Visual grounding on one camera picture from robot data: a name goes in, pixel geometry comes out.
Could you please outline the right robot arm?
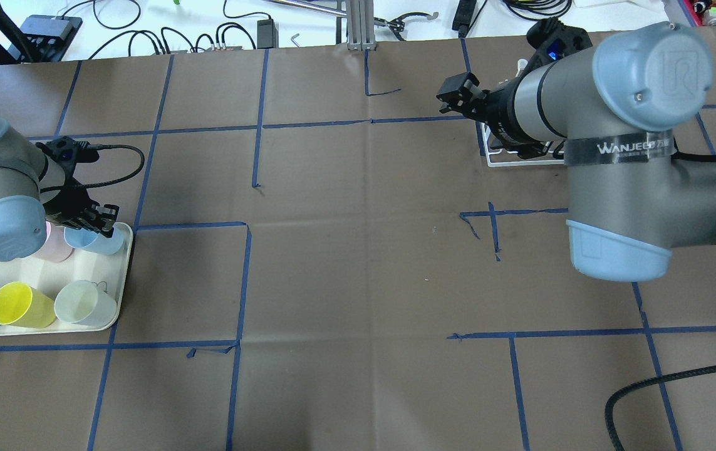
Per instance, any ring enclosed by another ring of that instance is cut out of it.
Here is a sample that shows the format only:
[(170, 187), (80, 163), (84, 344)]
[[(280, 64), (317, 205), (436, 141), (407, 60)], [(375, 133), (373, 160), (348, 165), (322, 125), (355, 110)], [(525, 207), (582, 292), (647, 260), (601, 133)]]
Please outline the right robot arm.
[(707, 44), (671, 22), (597, 46), (557, 18), (527, 32), (534, 54), (493, 89), (465, 72), (444, 80), (440, 112), (483, 123), (520, 158), (563, 143), (574, 268), (607, 281), (666, 274), (672, 249), (716, 245), (716, 156), (679, 152), (673, 129), (704, 106)]

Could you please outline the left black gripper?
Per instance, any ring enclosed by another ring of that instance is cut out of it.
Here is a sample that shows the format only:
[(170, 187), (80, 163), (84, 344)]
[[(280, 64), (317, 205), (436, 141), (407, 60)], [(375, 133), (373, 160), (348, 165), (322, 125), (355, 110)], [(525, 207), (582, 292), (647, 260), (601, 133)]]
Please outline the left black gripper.
[(78, 163), (95, 163), (100, 159), (99, 149), (88, 141), (77, 141), (71, 137), (37, 143), (35, 146), (45, 154), (49, 163), (61, 169), (57, 182), (48, 182), (46, 187), (56, 187), (54, 197), (44, 204), (46, 220), (71, 229), (99, 229), (100, 234), (111, 239), (119, 205), (103, 205), (88, 195), (87, 188), (80, 188), (75, 180), (75, 166)]

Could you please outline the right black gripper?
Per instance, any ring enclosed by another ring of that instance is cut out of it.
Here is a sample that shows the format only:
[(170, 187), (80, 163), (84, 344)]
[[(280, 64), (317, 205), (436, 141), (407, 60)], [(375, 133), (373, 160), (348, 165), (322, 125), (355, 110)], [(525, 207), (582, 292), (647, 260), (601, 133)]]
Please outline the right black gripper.
[[(506, 81), (493, 90), (481, 91), (473, 73), (452, 75), (444, 80), (436, 94), (442, 102), (438, 111), (442, 115), (463, 117), (486, 125), (506, 147), (523, 145), (524, 131), (514, 111), (516, 88), (516, 83)], [(467, 102), (472, 101), (470, 108)]]

